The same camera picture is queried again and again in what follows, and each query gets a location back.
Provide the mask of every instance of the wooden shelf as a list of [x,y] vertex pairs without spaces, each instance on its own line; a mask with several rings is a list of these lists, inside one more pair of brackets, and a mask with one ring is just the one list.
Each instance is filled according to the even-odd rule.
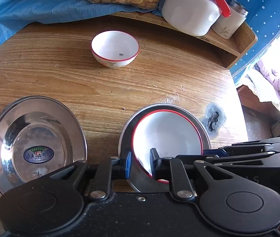
[[[168,24],[163,17],[153,15],[150,12],[139,13],[121,11],[112,15],[140,20],[179,31]],[[228,69],[231,68],[257,42],[257,36],[245,22],[228,40],[217,35],[212,29],[210,29],[206,35],[196,38],[222,49],[223,51],[220,53],[220,56],[224,66]]]

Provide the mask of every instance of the plate label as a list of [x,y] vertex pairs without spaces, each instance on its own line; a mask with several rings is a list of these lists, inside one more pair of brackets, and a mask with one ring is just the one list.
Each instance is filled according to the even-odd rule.
[[54,151],[46,146],[33,146],[24,152],[24,159],[32,164],[48,162],[54,156]]

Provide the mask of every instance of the blue polka dot fabric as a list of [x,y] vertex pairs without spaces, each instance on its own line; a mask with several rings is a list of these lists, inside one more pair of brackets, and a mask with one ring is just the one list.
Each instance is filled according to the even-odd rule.
[[[258,37],[257,43],[231,69],[231,74],[255,59],[262,49],[280,34],[280,0],[237,0],[248,11],[247,24]],[[234,77],[237,84],[245,70]]]

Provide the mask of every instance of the white bowl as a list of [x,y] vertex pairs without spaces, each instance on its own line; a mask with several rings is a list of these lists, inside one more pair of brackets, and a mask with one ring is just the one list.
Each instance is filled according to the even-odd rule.
[[121,31],[106,31],[91,41],[95,59],[110,68],[119,68],[132,62],[139,53],[137,40]]
[[132,146],[137,162],[150,176],[151,148],[156,148],[161,158],[203,153],[203,143],[195,125],[172,110],[156,110],[146,114],[134,129]]

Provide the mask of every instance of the pink blanket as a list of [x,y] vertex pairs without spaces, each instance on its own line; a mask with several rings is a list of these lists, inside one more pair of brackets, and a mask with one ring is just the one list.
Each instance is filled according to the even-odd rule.
[[257,62],[257,65],[259,67],[260,73],[272,84],[280,96],[280,74],[277,72],[277,70],[266,66],[262,59]]

